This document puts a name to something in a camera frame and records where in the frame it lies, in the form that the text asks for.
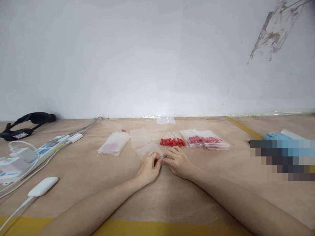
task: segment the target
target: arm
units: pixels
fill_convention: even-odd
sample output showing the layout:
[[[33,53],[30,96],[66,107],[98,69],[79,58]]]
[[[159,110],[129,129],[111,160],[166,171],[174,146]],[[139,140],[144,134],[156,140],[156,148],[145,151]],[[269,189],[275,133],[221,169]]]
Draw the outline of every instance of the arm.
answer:
[[[155,159],[159,160],[154,167]],[[156,179],[161,162],[156,153],[147,153],[134,178],[79,201],[53,219],[37,236],[91,235],[127,198]]]
[[[277,206],[253,192],[194,166],[175,146],[164,154],[171,171],[209,193],[255,235],[314,235],[313,231]]]

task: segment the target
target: hand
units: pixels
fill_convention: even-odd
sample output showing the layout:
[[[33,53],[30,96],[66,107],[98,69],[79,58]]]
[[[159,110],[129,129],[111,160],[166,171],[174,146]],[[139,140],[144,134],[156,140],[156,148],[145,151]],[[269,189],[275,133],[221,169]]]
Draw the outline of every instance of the hand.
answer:
[[[170,147],[163,156],[163,163],[169,166],[173,174],[181,178],[189,179],[197,169],[178,146]]]
[[[158,176],[161,164],[162,157],[158,153],[153,151],[148,152],[142,158],[140,169],[137,173],[136,178],[138,178],[144,186],[153,182]]]

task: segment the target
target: tan table surface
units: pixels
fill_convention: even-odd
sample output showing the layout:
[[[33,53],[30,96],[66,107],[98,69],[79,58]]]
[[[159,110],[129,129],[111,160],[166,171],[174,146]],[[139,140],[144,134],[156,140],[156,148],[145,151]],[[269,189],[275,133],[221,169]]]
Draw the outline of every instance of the tan table surface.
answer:
[[[286,128],[306,138],[314,139],[314,117],[263,117],[238,118],[265,134]],[[59,120],[45,124],[23,139],[40,147],[47,140],[83,127],[91,120]],[[4,130],[6,122],[0,123]],[[33,127],[24,123],[18,128]],[[136,174],[140,159],[129,141],[116,157],[97,156],[97,149],[113,132],[145,128],[152,141],[161,150],[162,131],[179,131],[195,128],[210,129],[231,145],[230,151],[209,151],[206,148],[182,147],[192,163],[231,181],[234,181],[269,200],[290,213],[310,228],[315,228],[315,184],[313,182],[275,181],[278,174],[259,164],[259,158],[249,157],[250,136],[224,119],[224,117],[177,118],[176,124],[156,125],[153,119],[104,119],[86,130],[84,137],[60,151],[38,174],[17,191],[0,200],[0,215],[11,215],[27,198],[27,193],[46,177],[59,177],[58,183],[44,196],[38,198],[22,216],[56,217],[80,199],[103,188],[118,184]],[[0,139],[1,155],[8,155],[8,142]],[[214,199],[190,181],[183,180],[162,166],[156,181],[131,196],[114,214],[113,220],[174,222],[197,225],[240,224]]]

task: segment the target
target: black headband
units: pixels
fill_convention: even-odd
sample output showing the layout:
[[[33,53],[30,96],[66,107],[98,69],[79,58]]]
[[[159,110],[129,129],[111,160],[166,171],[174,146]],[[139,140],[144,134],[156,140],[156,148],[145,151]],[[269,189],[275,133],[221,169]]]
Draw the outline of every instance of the black headband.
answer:
[[[11,129],[14,126],[28,120],[30,120],[33,124],[38,124],[38,125],[36,125],[32,129],[24,128],[24,129],[19,129],[16,131],[11,131]],[[0,133],[0,138],[4,138],[4,140],[6,141],[14,141],[21,138],[25,138],[27,136],[30,136],[34,132],[35,129],[42,126],[43,124],[47,122],[54,122],[54,121],[56,121],[56,115],[54,114],[48,114],[45,112],[33,112],[17,119],[17,121],[15,121],[12,125],[11,123],[8,123],[6,126],[6,129],[2,133]]]

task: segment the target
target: person's left hand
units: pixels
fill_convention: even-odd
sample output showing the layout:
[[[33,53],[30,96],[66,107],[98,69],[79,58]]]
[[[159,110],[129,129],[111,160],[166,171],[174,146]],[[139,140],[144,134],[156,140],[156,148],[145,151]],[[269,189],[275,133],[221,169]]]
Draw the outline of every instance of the person's left hand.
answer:
[[[137,179],[139,179],[144,185],[153,182],[160,171],[162,164],[162,157],[156,152],[148,152],[142,158],[140,169],[137,173]]]

